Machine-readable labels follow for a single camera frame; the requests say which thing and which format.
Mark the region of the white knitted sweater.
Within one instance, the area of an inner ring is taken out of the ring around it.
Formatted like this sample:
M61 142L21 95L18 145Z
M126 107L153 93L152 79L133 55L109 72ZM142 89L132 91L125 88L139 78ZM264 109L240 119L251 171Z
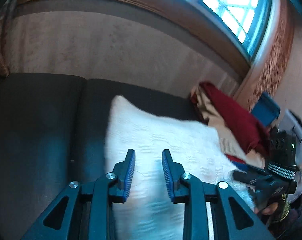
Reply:
M250 207L246 186L233 180L235 166L222 153L218 132L197 121L182 121L145 112L123 96L112 100L105 141L105 169L123 161L127 151L136 154L128 200L114 205L119 239L181 239L184 205L168 196L162 152L201 181L226 181Z

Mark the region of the dark red sweater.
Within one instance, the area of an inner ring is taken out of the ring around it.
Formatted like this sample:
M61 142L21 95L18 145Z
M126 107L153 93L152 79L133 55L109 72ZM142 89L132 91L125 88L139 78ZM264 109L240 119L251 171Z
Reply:
M269 157L269 132L251 113L210 82L201 82L196 87L204 90L211 103L223 117L227 127L245 153L255 150L265 161Z

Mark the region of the beige ribbed sweater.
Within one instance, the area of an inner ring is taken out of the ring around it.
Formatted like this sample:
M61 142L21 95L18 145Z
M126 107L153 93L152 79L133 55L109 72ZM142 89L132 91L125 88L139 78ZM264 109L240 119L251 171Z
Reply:
M210 99L200 87L194 87L190 93L191 102L199 114L201 120L208 126L217 130L220 142L220 149L227 158L236 164L248 164L257 168L265 167L264 157L251 150L245 153L231 130L227 127L225 120L215 109Z

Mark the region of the clear plastic storage box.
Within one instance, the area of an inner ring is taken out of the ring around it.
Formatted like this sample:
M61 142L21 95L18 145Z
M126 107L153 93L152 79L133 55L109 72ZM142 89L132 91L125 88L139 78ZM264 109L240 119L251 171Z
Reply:
M279 122L279 130L294 134L297 138L296 144L296 163L302 164L302 121L289 109L285 110L282 120Z

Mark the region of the blue storage box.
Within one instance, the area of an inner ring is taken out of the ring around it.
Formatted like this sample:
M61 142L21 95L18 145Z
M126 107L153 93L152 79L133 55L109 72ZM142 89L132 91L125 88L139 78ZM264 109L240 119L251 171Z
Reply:
M263 126L267 127L280 116L280 107L268 93L263 92L253 107L251 114L259 120Z

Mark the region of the black sofa seat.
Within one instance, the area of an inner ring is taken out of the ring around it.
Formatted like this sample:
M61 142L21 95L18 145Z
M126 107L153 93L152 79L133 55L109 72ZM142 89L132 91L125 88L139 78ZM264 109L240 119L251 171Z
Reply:
M0 77L0 239L20 239L71 181L105 173L112 99L197 120L188 99L121 82L59 74Z

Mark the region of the brown patterned curtain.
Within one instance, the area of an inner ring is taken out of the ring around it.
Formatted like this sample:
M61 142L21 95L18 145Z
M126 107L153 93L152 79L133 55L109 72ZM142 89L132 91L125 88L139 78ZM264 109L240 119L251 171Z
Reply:
M280 0L279 23L274 41L245 109L251 111L263 92L274 96L288 66L294 37L294 19L289 0Z

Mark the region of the window with dark frame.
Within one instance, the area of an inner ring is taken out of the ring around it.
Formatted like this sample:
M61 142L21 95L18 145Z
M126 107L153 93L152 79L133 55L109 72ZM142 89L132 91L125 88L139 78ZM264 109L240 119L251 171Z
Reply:
M248 59L257 54L266 31L272 0L186 0L222 24Z

